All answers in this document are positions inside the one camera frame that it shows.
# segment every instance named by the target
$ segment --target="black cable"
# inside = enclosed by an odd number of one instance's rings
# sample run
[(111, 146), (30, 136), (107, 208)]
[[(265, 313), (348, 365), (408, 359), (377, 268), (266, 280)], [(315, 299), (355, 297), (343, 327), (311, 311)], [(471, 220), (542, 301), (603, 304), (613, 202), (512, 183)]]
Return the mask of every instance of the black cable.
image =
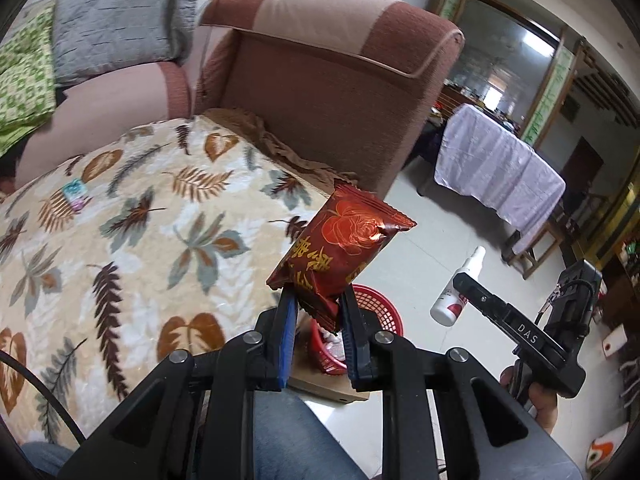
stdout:
[[(587, 280), (577, 278), (576, 280), (571, 280), (570, 282), (567, 282), (560, 287), (560, 289), (558, 290), (558, 296), (551, 302), (551, 308), (553, 308), (554, 302), (562, 295), (562, 293), (566, 291), (570, 286), (574, 286), (574, 285), (585, 286), (589, 289), (589, 300), (587, 301), (587, 304), (591, 303), (591, 300), (595, 295), (595, 291), (593, 290), (593, 285), (591, 285), (591, 283), (589, 283)], [(538, 313), (538, 315), (536, 316), (536, 320), (534, 322), (536, 325), (540, 323), (540, 320), (542, 319), (542, 316), (544, 316), (545, 312), (546, 312), (546, 309), (541, 310)]]
[(82, 444), (86, 439), (78, 425), (71, 418), (68, 411), (65, 407), (60, 404), (60, 401), (56, 399), (56, 397), (49, 391), (49, 389), (42, 383), (42, 381), (37, 378), (31, 371), (25, 367), (20, 361), (17, 361), (13, 357), (11, 357), (7, 352), (0, 350), (0, 361), (2, 361), (7, 366), (13, 368), (16, 372), (18, 372), (22, 377), (27, 379), (35, 388), (39, 391), (39, 393), (47, 399), (49, 404), (51, 404), (52, 408), (56, 410), (56, 413), (60, 416), (62, 421), (69, 428), (69, 431), (73, 434), (73, 436), (78, 441), (78, 444)]
[(563, 286), (561, 286), (560, 294), (566, 291), (570, 286), (574, 286), (574, 285), (582, 285), (587, 287), (589, 289), (589, 302), (591, 302), (591, 300), (595, 295), (595, 290), (593, 290), (593, 285), (591, 285), (591, 283), (589, 283), (587, 280), (583, 280), (581, 278), (577, 278), (576, 280), (571, 280), (570, 282), (567, 282)]

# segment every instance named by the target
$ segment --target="gray pillow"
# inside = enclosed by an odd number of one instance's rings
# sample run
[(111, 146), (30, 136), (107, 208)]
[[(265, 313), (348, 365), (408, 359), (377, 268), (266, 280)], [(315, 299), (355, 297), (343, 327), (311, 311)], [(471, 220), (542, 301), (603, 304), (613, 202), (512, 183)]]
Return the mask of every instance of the gray pillow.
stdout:
[(57, 0), (57, 86), (127, 66), (186, 57), (196, 0)]

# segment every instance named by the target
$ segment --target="brown sofa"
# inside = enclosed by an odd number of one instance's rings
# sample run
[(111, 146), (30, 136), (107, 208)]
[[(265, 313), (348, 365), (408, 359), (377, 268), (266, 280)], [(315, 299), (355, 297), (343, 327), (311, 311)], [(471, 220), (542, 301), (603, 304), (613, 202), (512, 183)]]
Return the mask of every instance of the brown sofa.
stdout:
[(240, 107), (384, 196), (462, 44), (453, 23), (399, 0), (212, 0), (181, 75), (131, 67), (68, 91), (29, 140), (16, 187), (141, 123)]

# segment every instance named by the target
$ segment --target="red snack wrapper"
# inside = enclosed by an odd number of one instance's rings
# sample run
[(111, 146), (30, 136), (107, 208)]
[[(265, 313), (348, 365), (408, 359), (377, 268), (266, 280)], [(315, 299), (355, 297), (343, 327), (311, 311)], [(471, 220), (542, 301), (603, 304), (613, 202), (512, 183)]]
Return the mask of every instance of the red snack wrapper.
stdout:
[(342, 180), (271, 276), (273, 290), (293, 283), (300, 305), (337, 332), (337, 298), (399, 231), (416, 224), (373, 194)]

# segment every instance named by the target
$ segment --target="green patterned cloth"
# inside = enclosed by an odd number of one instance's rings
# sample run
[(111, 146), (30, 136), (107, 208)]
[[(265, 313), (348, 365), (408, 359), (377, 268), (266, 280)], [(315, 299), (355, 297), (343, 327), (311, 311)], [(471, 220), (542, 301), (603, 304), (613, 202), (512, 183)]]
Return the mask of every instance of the green patterned cloth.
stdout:
[(56, 109), (52, 22), (49, 6), (0, 47), (0, 156)]

